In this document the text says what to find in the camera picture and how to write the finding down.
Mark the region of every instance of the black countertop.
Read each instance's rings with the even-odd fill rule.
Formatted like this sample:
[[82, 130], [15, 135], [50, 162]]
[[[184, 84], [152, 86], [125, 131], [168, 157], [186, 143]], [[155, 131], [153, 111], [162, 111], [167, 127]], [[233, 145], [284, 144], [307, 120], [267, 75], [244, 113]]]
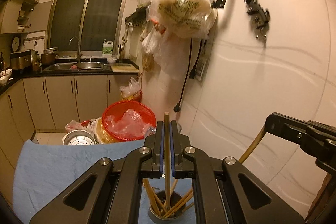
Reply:
[[[57, 63], [68, 63], [71, 62], [69, 60], [62, 60], [60, 62], [58, 60]], [[131, 63], [134, 65], [137, 69], [139, 68], [137, 65], [135, 65], [132, 61], [127, 60], [125, 63]], [[16, 82], [23, 78], [32, 78], [32, 77], [50, 77], [50, 76], [70, 76], [70, 75], [129, 75], [130, 77], [134, 77], [138, 73], [115, 73], [112, 71], [111, 67], [104, 66], [102, 70], [96, 70], [96, 71], [76, 71], [76, 70], [68, 70], [68, 71], [48, 71], [44, 72], [43, 69], [40, 68], [38, 72], [33, 72], [32, 70], [26, 71], [22, 74], [15, 73], [13, 71], [11, 77], [13, 80], [9, 80], [6, 85], [0, 87], [0, 95], [4, 93], [7, 89], [9, 89], [12, 85], [14, 85]]]

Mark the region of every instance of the floor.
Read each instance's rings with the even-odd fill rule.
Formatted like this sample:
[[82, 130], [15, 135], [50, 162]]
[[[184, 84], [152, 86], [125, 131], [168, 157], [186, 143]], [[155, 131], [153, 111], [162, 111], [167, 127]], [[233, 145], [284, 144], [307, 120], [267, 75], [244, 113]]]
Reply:
[[63, 145], [62, 138], [66, 133], [36, 133], [39, 144]]

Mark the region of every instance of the black cable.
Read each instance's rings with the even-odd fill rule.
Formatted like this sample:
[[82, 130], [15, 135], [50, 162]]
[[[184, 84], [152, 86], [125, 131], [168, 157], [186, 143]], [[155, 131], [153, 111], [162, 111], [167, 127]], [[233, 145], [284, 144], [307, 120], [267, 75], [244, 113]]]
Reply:
[[190, 78], [190, 79], [194, 79], [195, 76], [196, 76], [196, 66], [197, 66], [198, 59], [199, 59], [199, 57], [200, 57], [200, 55], [201, 55], [202, 42], [203, 42], [203, 40], [201, 39], [201, 41], [200, 41], [200, 43], [199, 43], [199, 50], [198, 50], [198, 55], [197, 55], [195, 64], [194, 64], [193, 69], [191, 70], [191, 72], [190, 72], [190, 74], [189, 74], [189, 78]]
[[188, 62], [188, 70], [187, 73], [185, 75], [185, 79], [184, 79], [184, 83], [183, 83], [183, 87], [182, 87], [182, 91], [181, 91], [181, 96], [180, 96], [180, 100], [179, 102], [176, 104], [176, 106], [174, 107], [174, 112], [180, 112], [181, 111], [181, 101], [182, 101], [182, 97], [183, 97], [183, 92], [184, 92], [184, 87], [185, 87], [185, 83], [187, 82], [188, 79], [188, 73], [189, 73], [189, 68], [190, 68], [190, 63], [191, 63], [191, 51], [193, 48], [193, 39], [190, 39], [190, 49], [189, 49], [189, 62]]

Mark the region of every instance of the blue cloth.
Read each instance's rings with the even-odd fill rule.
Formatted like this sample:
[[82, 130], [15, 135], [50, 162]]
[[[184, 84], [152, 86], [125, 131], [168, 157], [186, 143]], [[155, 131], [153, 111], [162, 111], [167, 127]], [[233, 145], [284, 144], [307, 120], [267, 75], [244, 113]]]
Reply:
[[[112, 160], [125, 157], [143, 146], [143, 140], [106, 145], [49, 146], [25, 142], [14, 176], [13, 209], [24, 224], [66, 187], [102, 157]], [[150, 180], [156, 191], [164, 190], [164, 178]], [[190, 179], [179, 180], [175, 191], [184, 195], [191, 187]], [[149, 200], [142, 189], [139, 224], [154, 223], [148, 215]], [[175, 223], [194, 224], [194, 207]]]

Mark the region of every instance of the kitchen window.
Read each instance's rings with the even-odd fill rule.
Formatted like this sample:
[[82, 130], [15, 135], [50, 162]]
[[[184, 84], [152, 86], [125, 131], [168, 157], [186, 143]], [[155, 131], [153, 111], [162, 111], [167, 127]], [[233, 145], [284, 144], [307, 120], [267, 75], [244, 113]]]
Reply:
[[49, 23], [48, 45], [60, 52], [77, 51], [81, 39], [84, 55], [100, 55], [104, 39], [119, 40], [122, 12], [125, 0], [55, 0]]

